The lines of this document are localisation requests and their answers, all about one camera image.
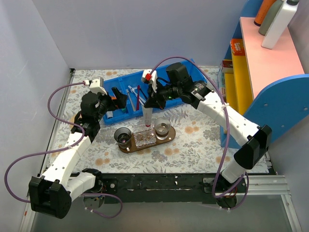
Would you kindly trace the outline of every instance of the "wooden tray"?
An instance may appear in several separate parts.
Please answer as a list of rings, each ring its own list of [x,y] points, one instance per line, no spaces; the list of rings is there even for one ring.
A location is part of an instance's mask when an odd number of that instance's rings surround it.
[[[173,141],[175,139],[175,137],[176,137],[175,128],[170,127],[168,137],[165,140],[158,140],[156,138],[156,143],[155,144],[151,144],[151,145],[142,146],[142,147],[137,148],[136,144],[135,144],[134,133],[132,133],[132,141],[131,141],[132,142],[132,146],[131,146],[131,148],[129,150],[126,150],[124,148],[119,147],[119,149],[122,152],[124,152],[124,153],[132,153],[132,152],[140,151],[140,150],[152,147],[152,146],[157,146],[157,145],[160,145],[160,144],[166,144],[166,143],[168,143],[170,141]]]

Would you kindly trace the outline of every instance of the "white wall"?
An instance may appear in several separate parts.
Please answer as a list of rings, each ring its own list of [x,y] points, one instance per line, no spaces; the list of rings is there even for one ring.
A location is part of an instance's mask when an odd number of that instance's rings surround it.
[[[25,204],[6,191],[3,175],[16,158],[47,148],[53,118],[47,99],[67,83],[69,69],[31,0],[0,0],[0,227],[18,231]],[[61,95],[52,104],[59,108]],[[11,169],[9,184],[22,198],[42,165],[42,157]]]
[[[309,73],[308,11],[309,1],[301,0],[289,25],[305,73]],[[275,169],[286,176],[302,230],[309,231],[309,116],[272,144],[269,153]]]
[[[33,0],[70,68],[219,65],[246,0]]]

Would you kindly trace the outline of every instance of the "red pen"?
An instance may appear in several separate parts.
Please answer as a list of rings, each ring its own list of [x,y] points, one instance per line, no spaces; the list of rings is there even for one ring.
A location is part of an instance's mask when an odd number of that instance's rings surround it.
[[[137,102],[136,102],[136,110],[140,109],[140,86],[137,86]]]

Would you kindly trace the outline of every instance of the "orange bottle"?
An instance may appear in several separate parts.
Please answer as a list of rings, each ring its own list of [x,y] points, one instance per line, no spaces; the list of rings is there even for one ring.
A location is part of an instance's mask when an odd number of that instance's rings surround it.
[[[262,5],[260,7],[259,12],[257,13],[255,20],[254,20],[254,24],[256,24],[257,26],[261,26],[268,10],[270,9],[271,5],[275,2],[276,0],[264,0],[262,2]]]

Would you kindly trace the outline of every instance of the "bottle cap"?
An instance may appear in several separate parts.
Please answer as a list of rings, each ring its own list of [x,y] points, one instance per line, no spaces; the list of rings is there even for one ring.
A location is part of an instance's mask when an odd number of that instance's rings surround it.
[[[287,0],[286,3],[291,6],[295,6],[299,3],[299,0]]]

